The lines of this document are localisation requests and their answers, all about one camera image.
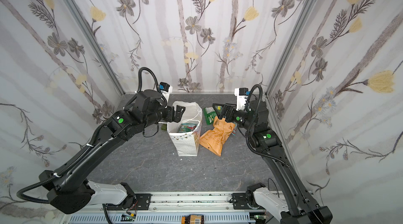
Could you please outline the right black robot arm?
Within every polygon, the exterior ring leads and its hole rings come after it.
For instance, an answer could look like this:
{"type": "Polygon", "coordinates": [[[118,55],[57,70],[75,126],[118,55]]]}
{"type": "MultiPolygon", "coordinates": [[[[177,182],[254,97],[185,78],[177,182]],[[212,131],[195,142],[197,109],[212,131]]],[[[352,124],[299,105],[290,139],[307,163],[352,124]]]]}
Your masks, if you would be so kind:
{"type": "Polygon", "coordinates": [[[264,208],[281,224],[329,224],[333,215],[327,206],[320,205],[309,193],[296,173],[280,137],[269,124],[269,110],[263,101],[261,85],[245,89],[247,98],[243,108],[236,104],[212,105],[219,119],[234,123],[245,130],[249,150],[268,165],[281,189],[273,194],[262,184],[247,188],[247,203],[251,208],[264,208]]]}

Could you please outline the green snack packet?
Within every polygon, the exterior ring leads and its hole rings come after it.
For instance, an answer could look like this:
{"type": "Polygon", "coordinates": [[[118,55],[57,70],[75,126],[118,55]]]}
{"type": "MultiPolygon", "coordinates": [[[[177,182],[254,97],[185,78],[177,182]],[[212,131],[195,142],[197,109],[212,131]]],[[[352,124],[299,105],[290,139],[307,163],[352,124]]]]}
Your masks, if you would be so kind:
{"type": "Polygon", "coordinates": [[[213,107],[203,108],[203,115],[207,125],[212,125],[214,123],[215,118],[217,117],[217,113],[213,107]]]}

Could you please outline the white paper bag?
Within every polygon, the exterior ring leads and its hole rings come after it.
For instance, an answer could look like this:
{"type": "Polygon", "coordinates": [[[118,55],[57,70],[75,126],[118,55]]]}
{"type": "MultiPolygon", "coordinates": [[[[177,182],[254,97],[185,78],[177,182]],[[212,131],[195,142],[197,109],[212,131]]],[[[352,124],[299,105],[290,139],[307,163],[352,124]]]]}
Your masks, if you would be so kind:
{"type": "Polygon", "coordinates": [[[172,122],[167,124],[167,132],[177,150],[178,156],[195,157],[198,155],[199,149],[199,139],[203,121],[202,109],[195,102],[188,103],[175,101],[173,106],[176,107],[176,105],[184,106],[186,107],[186,110],[182,119],[178,123],[172,122]],[[178,133],[179,127],[182,123],[197,124],[197,128],[193,132],[178,133]]]}

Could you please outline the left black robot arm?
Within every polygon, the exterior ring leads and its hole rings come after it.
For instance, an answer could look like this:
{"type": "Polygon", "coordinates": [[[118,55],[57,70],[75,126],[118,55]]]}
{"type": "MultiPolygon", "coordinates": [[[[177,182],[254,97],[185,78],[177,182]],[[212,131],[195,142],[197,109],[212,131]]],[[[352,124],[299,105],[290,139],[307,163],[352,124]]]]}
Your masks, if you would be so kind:
{"type": "Polygon", "coordinates": [[[165,95],[170,86],[159,83],[147,67],[138,72],[136,94],[124,108],[101,123],[89,142],[58,169],[45,170],[38,183],[20,189],[18,198],[38,204],[50,204],[65,214],[76,213],[87,205],[112,204],[123,208],[135,203],[135,194],[126,183],[100,185],[88,175],[114,150],[134,135],[161,121],[181,121],[183,106],[169,106],[165,95]]]}

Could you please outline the orange paper snack packet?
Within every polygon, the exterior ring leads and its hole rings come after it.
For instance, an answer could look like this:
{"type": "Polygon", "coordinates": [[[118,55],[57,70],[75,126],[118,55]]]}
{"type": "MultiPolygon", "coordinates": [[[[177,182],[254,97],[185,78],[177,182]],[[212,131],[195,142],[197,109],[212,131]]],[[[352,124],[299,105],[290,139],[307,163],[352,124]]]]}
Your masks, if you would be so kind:
{"type": "Polygon", "coordinates": [[[225,119],[214,118],[213,129],[208,130],[200,137],[200,145],[217,156],[221,156],[223,145],[235,129],[234,123],[228,123],[225,119]]]}

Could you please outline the teal mint candy packet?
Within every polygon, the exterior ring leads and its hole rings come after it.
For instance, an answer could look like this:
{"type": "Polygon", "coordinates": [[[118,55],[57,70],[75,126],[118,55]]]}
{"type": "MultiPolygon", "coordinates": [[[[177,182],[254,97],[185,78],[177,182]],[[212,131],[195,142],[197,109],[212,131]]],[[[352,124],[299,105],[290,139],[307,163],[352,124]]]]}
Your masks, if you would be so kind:
{"type": "Polygon", "coordinates": [[[189,133],[193,132],[197,128],[197,124],[193,123],[182,123],[179,127],[178,133],[189,133]]]}

